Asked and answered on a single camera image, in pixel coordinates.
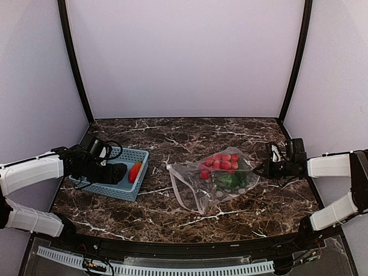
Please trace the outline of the orange yellow fake mango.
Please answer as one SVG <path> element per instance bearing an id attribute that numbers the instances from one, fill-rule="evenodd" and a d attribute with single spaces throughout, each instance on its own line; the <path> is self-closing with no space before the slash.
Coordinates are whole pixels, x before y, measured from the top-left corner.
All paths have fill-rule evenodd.
<path id="1" fill-rule="evenodd" d="M 134 183 L 135 182 L 135 180 L 136 180 L 136 178 L 139 174 L 139 171 L 141 169 L 141 166 L 142 166 L 142 162 L 137 162 L 129 170 L 129 175 L 128 175 L 129 183 Z"/>

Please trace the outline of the green fake vegetable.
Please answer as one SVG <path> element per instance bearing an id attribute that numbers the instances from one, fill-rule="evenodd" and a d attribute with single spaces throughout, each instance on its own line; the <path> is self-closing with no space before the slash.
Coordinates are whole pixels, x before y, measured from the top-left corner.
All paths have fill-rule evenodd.
<path id="1" fill-rule="evenodd" d="M 247 186 L 247 174 L 244 171 L 236 171 L 234 174 L 221 172 L 216 175 L 215 179 L 217 186 L 227 190 L 235 190 Z"/>

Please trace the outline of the red fake grape bunch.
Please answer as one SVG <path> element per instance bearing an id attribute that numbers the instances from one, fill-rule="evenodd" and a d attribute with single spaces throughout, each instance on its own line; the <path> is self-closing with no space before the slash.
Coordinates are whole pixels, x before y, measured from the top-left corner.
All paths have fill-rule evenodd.
<path id="1" fill-rule="evenodd" d="M 238 154 L 217 153 L 207 157 L 199 165 L 200 178 L 202 180 L 208 180 L 210 178 L 210 173 L 214 171 L 235 175 L 236 170 L 239 169 L 238 161 Z"/>

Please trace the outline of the clear zip top bag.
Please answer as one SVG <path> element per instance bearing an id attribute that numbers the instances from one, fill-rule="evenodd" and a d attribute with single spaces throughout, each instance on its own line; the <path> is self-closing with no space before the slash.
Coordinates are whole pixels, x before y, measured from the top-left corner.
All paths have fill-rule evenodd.
<path id="1" fill-rule="evenodd" d="M 227 190 L 217 186 L 215 183 L 216 175 L 224 173 L 220 171 L 211 172 L 208 180 L 202 180 L 200 178 L 199 165 L 207 157 L 194 163 L 169 164 L 167 165 L 167 170 L 170 175 L 172 188 L 178 203 L 184 209 L 204 214 L 209 207 L 232 200 L 251 190 L 258 184 L 260 176 L 252 172 L 252 166 L 241 150 L 236 147 L 228 147 L 214 154 L 217 153 L 239 155 L 239 169 L 236 171 L 244 171 L 247 174 L 247 186 L 235 190 Z"/>

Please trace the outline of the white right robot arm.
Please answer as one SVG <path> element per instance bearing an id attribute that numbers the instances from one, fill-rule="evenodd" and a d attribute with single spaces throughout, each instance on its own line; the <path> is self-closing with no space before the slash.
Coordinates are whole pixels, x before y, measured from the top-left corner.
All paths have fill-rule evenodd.
<path id="1" fill-rule="evenodd" d="M 316 233 L 367 213 L 367 150 L 324 154 L 308 158 L 302 138 L 285 141 L 285 154 L 276 144 L 266 146 L 268 157 L 253 173 L 267 179 L 342 177 L 351 181 L 350 191 L 325 208 L 300 222 L 293 244 L 300 250 L 309 247 Z"/>

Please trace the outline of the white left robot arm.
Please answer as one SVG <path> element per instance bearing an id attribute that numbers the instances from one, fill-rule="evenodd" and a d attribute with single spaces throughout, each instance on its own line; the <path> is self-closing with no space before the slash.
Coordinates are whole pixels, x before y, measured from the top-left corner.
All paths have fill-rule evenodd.
<path id="1" fill-rule="evenodd" d="M 113 154 L 112 141 L 87 134 L 70 148 L 57 147 L 39 156 L 1 165 L 1 228 L 58 237 L 66 249 L 77 250 L 81 237 L 66 216 L 17 204 L 8 196 L 39 182 L 68 176 L 85 178 L 90 184 L 116 185 L 123 180 L 128 168 L 126 164 L 110 161 L 121 154 L 121 151 Z"/>

